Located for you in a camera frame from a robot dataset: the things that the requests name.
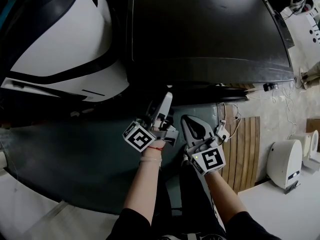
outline red string bracelet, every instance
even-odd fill
[[[163,147],[154,147],[154,146],[148,146],[150,149],[155,149],[155,150],[160,150],[162,151],[164,148]]]

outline black pants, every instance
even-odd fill
[[[159,171],[156,201],[151,228],[156,237],[173,233],[210,233],[213,229],[225,236],[224,229],[216,218],[215,211],[192,164],[180,169],[182,202],[181,223],[172,219],[169,194]]]

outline black sleeve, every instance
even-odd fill
[[[242,211],[233,216],[225,226],[226,238],[235,239],[259,239],[280,240],[280,238],[269,234],[259,223],[257,223],[248,212]]]
[[[123,209],[115,222],[108,240],[141,239],[150,240],[151,226],[140,213],[131,209]]]

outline white power socket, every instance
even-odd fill
[[[219,126],[215,129],[215,134],[219,136],[221,140],[227,142],[230,136],[230,133],[226,130],[225,126],[219,124]]]

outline forearm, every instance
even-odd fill
[[[208,184],[214,205],[224,225],[236,214],[245,212],[243,205],[237,194],[225,182],[218,172],[213,172],[204,176]]]
[[[147,148],[143,152],[147,158],[161,159],[161,151]],[[159,162],[142,161],[134,177],[124,208],[129,208],[144,216],[151,224],[156,196],[159,174]]]

